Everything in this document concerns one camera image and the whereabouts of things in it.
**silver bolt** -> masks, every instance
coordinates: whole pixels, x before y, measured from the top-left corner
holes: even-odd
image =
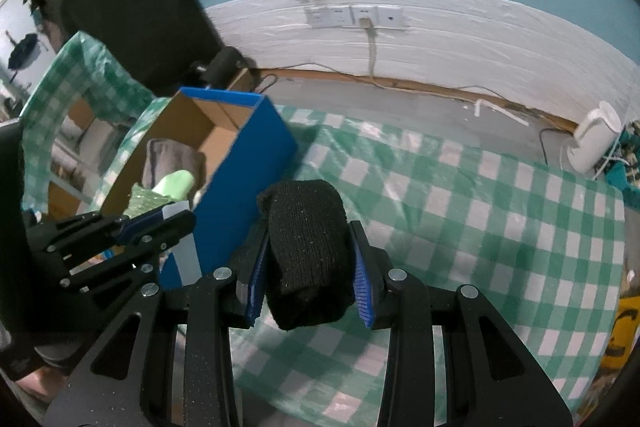
[[[142,288],[140,288],[140,293],[142,293],[143,297],[150,297],[151,295],[155,295],[158,293],[158,285],[154,282],[148,282]]]
[[[221,266],[220,268],[216,268],[213,272],[213,277],[218,279],[219,281],[229,279],[231,277],[231,269],[226,266]]]
[[[401,268],[392,268],[389,270],[388,275],[392,281],[403,281],[406,279],[406,272]]]
[[[462,295],[467,299],[475,299],[478,297],[478,288],[471,286],[470,284],[465,284],[460,288],[460,293],[462,293]]]

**wooden baseboard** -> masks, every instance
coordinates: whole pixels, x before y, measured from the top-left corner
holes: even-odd
[[[549,114],[539,109],[526,107],[520,103],[510,102],[499,96],[492,94],[485,94],[479,92],[466,91],[462,89],[453,89],[452,87],[435,86],[434,84],[425,84],[423,82],[415,82],[414,80],[401,80],[398,78],[385,78],[383,76],[375,76],[373,82],[368,76],[355,76],[341,73],[334,73],[333,71],[315,71],[315,70],[289,70],[289,69],[269,69],[258,70],[261,77],[265,77],[268,74],[275,74],[277,76],[289,77],[289,78],[309,78],[312,80],[339,80],[341,82],[360,82],[364,84],[378,84],[383,87],[391,87],[395,89],[409,90],[415,92],[423,92],[425,94],[434,94],[436,96],[446,96],[448,98],[455,98],[457,100],[464,100],[465,102],[476,103],[476,100],[482,98],[489,102],[495,103],[499,107],[507,110],[512,110],[520,113],[524,113],[535,118],[540,118],[546,121],[551,126],[565,131],[573,133],[578,124],[574,121],[567,120],[554,114]]]

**wall socket panel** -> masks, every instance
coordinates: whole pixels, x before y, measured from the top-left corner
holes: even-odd
[[[406,27],[401,6],[305,6],[305,16],[306,23],[312,28],[359,28],[363,17],[371,19],[375,28],[399,30]]]

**sock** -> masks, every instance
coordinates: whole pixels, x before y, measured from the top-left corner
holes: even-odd
[[[271,251],[266,296],[283,330],[340,319],[354,302],[347,217],[323,180],[285,181],[258,195]]]

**cardboard box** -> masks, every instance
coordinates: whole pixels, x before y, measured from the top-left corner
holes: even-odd
[[[182,88],[131,153],[101,207],[121,214],[131,187],[140,183],[146,143],[170,138],[203,152],[209,188],[194,210],[193,236],[203,274],[226,263],[258,216],[257,195],[278,181],[296,142],[271,101],[252,92]],[[173,256],[164,264],[162,286],[182,285]]]

